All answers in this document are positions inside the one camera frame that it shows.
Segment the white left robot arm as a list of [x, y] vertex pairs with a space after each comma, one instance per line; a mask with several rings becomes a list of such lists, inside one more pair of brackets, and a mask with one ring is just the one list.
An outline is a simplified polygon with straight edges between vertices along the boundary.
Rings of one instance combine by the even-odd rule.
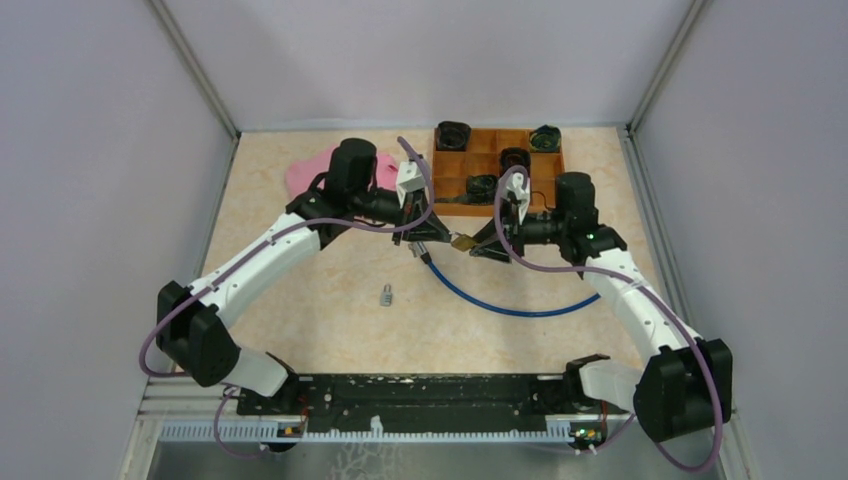
[[277, 414], [300, 399], [294, 371], [267, 352], [240, 346], [230, 329], [283, 274], [318, 254], [351, 229], [390, 235], [402, 242], [448, 242], [450, 231], [434, 212], [431, 169], [408, 141], [391, 189], [378, 184], [376, 146], [347, 138], [284, 212], [222, 266], [186, 285], [171, 281], [157, 295], [156, 325], [139, 362], [156, 346], [176, 366], [176, 377], [201, 387], [227, 385], [260, 394]]

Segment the brass padlock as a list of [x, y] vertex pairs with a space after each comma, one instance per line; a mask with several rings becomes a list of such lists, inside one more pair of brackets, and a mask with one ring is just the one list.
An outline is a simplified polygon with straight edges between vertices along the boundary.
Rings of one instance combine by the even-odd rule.
[[460, 252], [468, 252], [477, 245], [477, 241], [467, 234], [453, 232], [451, 234], [450, 245]]

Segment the grey combination lock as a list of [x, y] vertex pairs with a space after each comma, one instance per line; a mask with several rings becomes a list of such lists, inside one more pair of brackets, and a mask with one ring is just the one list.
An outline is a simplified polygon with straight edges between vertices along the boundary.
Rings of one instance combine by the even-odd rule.
[[393, 301], [393, 292], [390, 284], [385, 284], [380, 292], [379, 305], [390, 307]]

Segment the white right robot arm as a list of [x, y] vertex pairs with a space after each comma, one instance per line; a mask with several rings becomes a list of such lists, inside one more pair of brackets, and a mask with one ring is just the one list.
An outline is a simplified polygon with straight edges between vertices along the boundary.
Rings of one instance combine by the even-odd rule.
[[560, 174], [554, 207], [532, 213], [531, 182], [513, 167], [498, 183], [491, 237], [477, 257], [522, 261], [531, 245], [554, 245], [565, 266], [587, 282], [625, 328], [642, 365], [629, 367], [605, 354], [569, 362], [563, 398], [576, 412], [606, 402], [633, 413], [647, 436], [662, 443], [730, 420], [733, 357], [721, 339], [706, 340], [685, 325], [641, 273], [626, 242], [600, 222], [591, 177]]

